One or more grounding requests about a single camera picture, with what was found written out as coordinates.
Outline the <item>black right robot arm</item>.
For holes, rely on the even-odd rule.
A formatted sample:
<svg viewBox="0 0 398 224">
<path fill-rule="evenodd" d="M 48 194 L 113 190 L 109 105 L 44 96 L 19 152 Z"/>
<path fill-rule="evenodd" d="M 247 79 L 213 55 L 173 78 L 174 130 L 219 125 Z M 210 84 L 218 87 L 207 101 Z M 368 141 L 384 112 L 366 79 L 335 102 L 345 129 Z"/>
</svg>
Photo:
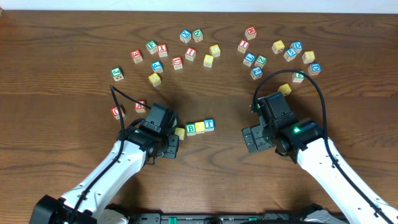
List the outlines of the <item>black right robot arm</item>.
<svg viewBox="0 0 398 224">
<path fill-rule="evenodd" d="M 378 196 L 349 166 L 312 119 L 299 121 L 282 93 L 258 99 L 259 124 L 242 130 L 250 153 L 274 148 L 307 171 L 349 223 L 397 223 L 397 209 Z"/>
</svg>

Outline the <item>green B letter block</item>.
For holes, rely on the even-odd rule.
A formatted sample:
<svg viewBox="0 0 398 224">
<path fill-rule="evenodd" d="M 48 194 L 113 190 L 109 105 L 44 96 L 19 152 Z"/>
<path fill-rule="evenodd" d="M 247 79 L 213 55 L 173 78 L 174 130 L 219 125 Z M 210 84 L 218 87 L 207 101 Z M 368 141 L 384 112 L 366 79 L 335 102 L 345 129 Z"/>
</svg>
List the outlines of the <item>green B letter block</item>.
<svg viewBox="0 0 398 224">
<path fill-rule="evenodd" d="M 185 130 L 186 130 L 187 136 L 194 136 L 197 134 L 196 128 L 195 128 L 195 123 L 186 124 Z"/>
</svg>

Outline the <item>yellow O block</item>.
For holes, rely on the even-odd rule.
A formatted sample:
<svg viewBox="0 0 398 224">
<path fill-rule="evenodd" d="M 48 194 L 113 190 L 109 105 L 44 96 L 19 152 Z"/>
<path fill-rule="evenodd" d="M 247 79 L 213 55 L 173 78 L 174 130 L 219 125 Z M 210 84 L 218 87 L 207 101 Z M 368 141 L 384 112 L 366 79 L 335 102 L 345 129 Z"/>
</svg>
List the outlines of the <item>yellow O block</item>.
<svg viewBox="0 0 398 224">
<path fill-rule="evenodd" d="M 205 122 L 199 121 L 195 123 L 195 131 L 197 134 L 203 134 L 205 132 Z"/>
</svg>

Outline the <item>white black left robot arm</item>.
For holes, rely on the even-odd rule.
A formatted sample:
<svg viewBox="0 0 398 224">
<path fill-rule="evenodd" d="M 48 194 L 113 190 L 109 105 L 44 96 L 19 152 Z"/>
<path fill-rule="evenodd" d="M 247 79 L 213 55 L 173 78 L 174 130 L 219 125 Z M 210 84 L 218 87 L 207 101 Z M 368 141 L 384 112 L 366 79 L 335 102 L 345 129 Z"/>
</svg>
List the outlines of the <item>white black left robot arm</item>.
<svg viewBox="0 0 398 224">
<path fill-rule="evenodd" d="M 30 223 L 100 223 L 110 200 L 149 159 L 174 159 L 179 137 L 177 112 L 154 104 L 147 118 L 122 127 L 106 158 L 76 187 L 55 199 L 44 195 Z"/>
</svg>

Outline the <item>blue T letter block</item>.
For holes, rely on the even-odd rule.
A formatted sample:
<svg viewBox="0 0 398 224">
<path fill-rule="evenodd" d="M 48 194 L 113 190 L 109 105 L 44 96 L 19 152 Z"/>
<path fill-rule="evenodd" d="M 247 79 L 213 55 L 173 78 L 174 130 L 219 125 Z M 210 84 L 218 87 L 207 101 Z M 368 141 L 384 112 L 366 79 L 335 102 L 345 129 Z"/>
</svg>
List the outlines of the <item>blue T letter block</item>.
<svg viewBox="0 0 398 224">
<path fill-rule="evenodd" d="M 204 124 L 205 124 L 205 131 L 206 132 L 215 130 L 215 121 L 214 121 L 214 119 L 205 119 L 204 120 Z"/>
</svg>

